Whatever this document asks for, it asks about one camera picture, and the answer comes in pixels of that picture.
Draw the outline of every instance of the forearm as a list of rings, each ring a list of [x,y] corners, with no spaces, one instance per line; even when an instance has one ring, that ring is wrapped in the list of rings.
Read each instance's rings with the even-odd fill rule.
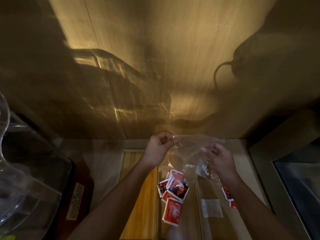
[[[150,171],[141,160],[138,161],[125,178],[78,225],[68,240],[119,239]]]
[[[294,239],[272,211],[237,176],[226,183],[253,239]]]

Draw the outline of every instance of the person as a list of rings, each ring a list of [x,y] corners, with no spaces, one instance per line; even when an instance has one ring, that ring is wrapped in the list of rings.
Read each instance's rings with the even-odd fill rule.
[[[147,175],[167,151],[178,143],[168,131],[151,136],[146,150],[130,172],[75,228],[68,240],[119,239]],[[220,181],[230,191],[252,239],[291,240],[292,234],[244,183],[236,171],[231,151],[218,143],[201,148]]]

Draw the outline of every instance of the person's left arm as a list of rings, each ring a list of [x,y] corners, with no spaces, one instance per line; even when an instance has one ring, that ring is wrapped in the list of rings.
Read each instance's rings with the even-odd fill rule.
[[[119,239],[137,201],[143,182],[177,142],[174,135],[168,131],[151,136],[140,160],[76,227],[68,240]]]

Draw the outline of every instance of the wooden wall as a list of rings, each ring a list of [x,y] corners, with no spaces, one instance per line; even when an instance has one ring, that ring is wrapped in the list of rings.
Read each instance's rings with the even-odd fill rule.
[[[319,97],[319,16],[318,0],[4,0],[0,90],[64,138],[240,138]]]

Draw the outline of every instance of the plastic bag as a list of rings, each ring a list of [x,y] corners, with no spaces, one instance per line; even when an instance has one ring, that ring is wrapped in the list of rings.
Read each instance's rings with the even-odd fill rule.
[[[168,151],[159,167],[160,179],[165,179],[171,169],[175,169],[184,174],[188,185],[193,184],[198,175],[219,181],[216,172],[208,166],[208,158],[201,151],[201,147],[210,147],[215,142],[224,143],[224,140],[205,135],[178,135],[177,138],[179,143]]]

